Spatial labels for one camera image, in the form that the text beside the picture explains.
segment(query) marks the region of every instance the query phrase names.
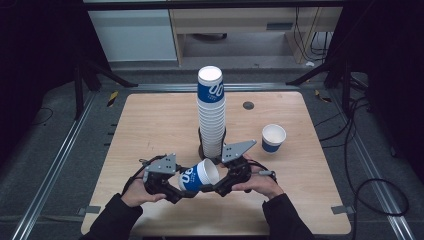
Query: paper cup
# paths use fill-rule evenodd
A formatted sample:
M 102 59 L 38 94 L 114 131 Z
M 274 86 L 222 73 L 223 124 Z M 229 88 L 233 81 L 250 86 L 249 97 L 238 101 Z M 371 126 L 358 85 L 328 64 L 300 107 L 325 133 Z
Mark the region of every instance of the paper cup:
M 275 153 L 286 140 L 286 131 L 281 126 L 269 124 L 262 130 L 262 148 L 267 153 Z
M 225 104 L 222 72 L 214 66 L 199 70 L 197 84 L 197 102 L 199 106 L 214 109 Z
M 209 158 L 205 158 L 197 165 L 181 173 L 178 184 L 183 191 L 198 192 L 202 185 L 216 184 L 218 181 L 218 169 Z

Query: white cabinet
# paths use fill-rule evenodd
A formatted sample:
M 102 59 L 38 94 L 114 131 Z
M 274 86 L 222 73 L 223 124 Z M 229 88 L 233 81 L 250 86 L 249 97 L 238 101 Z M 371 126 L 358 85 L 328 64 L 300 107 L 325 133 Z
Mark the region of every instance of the white cabinet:
M 89 15 L 112 67 L 117 62 L 177 61 L 168 10 L 90 11 Z

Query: aluminum rail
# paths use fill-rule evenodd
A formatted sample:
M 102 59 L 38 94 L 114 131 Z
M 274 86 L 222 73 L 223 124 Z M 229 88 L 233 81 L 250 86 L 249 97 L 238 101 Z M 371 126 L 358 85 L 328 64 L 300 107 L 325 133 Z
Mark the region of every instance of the aluminum rail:
M 225 91 L 291 91 L 299 87 L 285 83 L 224 83 Z M 138 87 L 127 88 L 128 91 L 139 92 L 197 92 L 197 83 L 187 84 L 139 84 Z
M 340 96 L 335 94 L 333 91 L 330 91 L 330 94 L 333 95 L 332 96 L 333 99 L 340 99 L 338 98 Z M 340 112 L 343 112 L 340 106 L 340 103 L 338 101 L 335 101 L 335 104 L 338 110 Z M 347 123 L 346 116 L 344 114 L 342 114 L 341 116 L 343 118 L 343 121 Z M 352 137 L 353 137 L 353 143 L 354 143 L 356 153 L 359 156 L 359 160 L 361 161 L 362 167 L 364 168 L 368 178 L 384 179 L 382 174 L 378 170 L 377 166 L 374 164 L 359 134 L 358 133 L 352 134 Z M 386 183 L 373 182 L 372 187 L 384 211 L 392 212 L 392 213 L 401 212 L 399 205 L 397 204 L 395 198 L 393 197 L 392 192 L 389 189 L 390 187 L 388 187 Z M 403 216 L 401 217 L 387 216 L 387 218 L 398 239 L 402 239 L 402 240 L 416 239 L 411 229 L 409 228 L 409 225 L 406 222 L 406 219 Z
M 53 186 L 59 177 L 59 174 L 62 170 L 63 165 L 66 162 L 66 159 L 75 143 L 75 140 L 78 136 L 78 133 L 81 130 L 82 125 L 84 124 L 87 115 L 91 109 L 92 102 L 96 93 L 89 92 L 87 100 L 85 102 L 85 110 L 82 113 L 79 120 L 76 120 L 71 129 L 68 132 L 59 152 L 57 153 L 49 171 L 47 172 L 46 177 L 43 180 L 40 188 L 38 189 L 37 194 L 32 200 L 30 206 L 26 210 L 25 214 L 18 223 L 18 226 L 13 233 L 12 240 L 24 240 L 27 239 L 31 233 L 32 228 L 34 227 L 35 222 L 37 221 L 41 210 L 43 209 L 44 204 L 47 201 L 47 198 L 53 189 Z

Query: wooden tabletop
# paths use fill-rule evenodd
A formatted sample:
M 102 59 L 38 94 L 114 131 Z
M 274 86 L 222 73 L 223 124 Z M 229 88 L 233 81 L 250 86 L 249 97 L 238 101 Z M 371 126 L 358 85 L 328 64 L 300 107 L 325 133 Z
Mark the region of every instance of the wooden tabletop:
M 333 177 L 298 92 L 226 92 L 226 143 L 255 139 L 247 153 L 277 173 L 300 217 L 314 234 L 347 234 L 346 214 L 334 215 L 342 205 Z M 191 167 L 198 155 L 196 93 L 132 94 L 128 97 L 107 154 L 91 206 L 101 206 L 120 193 L 140 167 L 139 159 L 176 153 L 177 163 Z M 254 104 L 252 110 L 243 103 Z M 287 139 L 277 153 L 261 148 L 262 128 L 281 125 Z M 227 172 L 219 169 L 221 178 Z M 178 188 L 177 173 L 170 183 Z M 143 204 L 144 213 L 132 234 L 141 236 L 268 235 L 262 212 L 266 198 L 256 192 L 231 192 L 225 197 L 199 193 L 177 204 L 166 200 Z M 98 214 L 87 213 L 81 231 L 86 233 Z

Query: gray carpet floor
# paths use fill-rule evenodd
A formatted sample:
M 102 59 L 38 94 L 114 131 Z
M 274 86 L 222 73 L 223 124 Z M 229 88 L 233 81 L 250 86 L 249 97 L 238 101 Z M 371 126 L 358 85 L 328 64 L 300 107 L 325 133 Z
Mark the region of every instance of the gray carpet floor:
M 288 82 L 301 76 L 305 71 L 307 69 L 304 67 L 290 69 L 228 68 L 223 70 L 225 83 Z M 140 84 L 195 83 L 197 81 L 196 71 L 188 68 L 187 70 L 169 71 L 116 71 L 116 73 L 124 79 Z M 102 81 L 100 91 L 89 93 L 85 89 L 86 97 L 95 94 L 92 108 L 45 202 L 41 217 L 34 225 L 28 239 L 67 240 L 78 239 L 81 236 L 82 223 L 79 219 L 70 221 L 68 218 L 65 221 L 58 221 L 54 218 L 78 217 L 76 214 L 78 209 L 89 204 L 108 151 L 108 144 L 113 137 L 110 135 L 115 129 L 113 124 L 118 123 L 126 97 L 136 92 L 124 89 L 105 77 L 100 76 L 100 78 Z M 345 125 L 337 107 L 340 89 L 325 89 L 322 82 L 324 78 L 325 73 L 320 74 L 295 90 L 302 93 L 314 124 L 331 118 L 331 120 L 316 126 L 319 138 L 328 137 Z M 316 89 L 320 91 L 321 97 L 331 98 L 332 101 L 326 102 L 319 99 L 315 96 L 314 90 Z M 113 106 L 107 107 L 110 94 L 115 90 L 119 91 L 119 95 Z M 362 96 L 363 93 L 352 91 L 354 99 Z M 74 115 L 73 83 L 51 90 L 45 96 L 43 109 L 40 109 L 31 130 L 15 148 L 8 165 L 1 170 L 0 240 L 12 237 L 19 220 L 36 195 L 74 123 Z M 359 137 L 363 141 L 382 176 L 399 186 L 408 197 L 410 209 L 405 215 L 405 219 L 415 238 L 424 239 L 423 184 L 417 179 L 407 161 L 391 156 L 391 146 L 373 113 L 367 111 L 367 106 L 357 110 L 355 124 L 357 130 L 355 137 Z M 354 196 L 349 188 L 344 170 L 343 147 L 332 147 L 343 145 L 344 138 L 345 133 L 322 142 L 322 146 L 342 201 L 344 205 L 351 206 Z M 347 148 L 347 163 L 352 183 L 354 186 L 358 186 L 367 179 L 367 174 L 360 161 L 360 156 L 353 146 L 353 141 L 350 141 Z M 399 205 L 402 206 L 399 197 L 396 193 L 394 195 Z M 365 187 L 361 196 L 373 206 L 380 207 L 371 186 Z M 375 213 L 362 204 L 358 205 L 357 212 L 357 239 L 401 239 L 395 235 L 387 216 Z M 353 221 L 353 216 L 350 215 L 349 219 Z M 319 237 L 344 240 L 351 239 L 352 234 Z

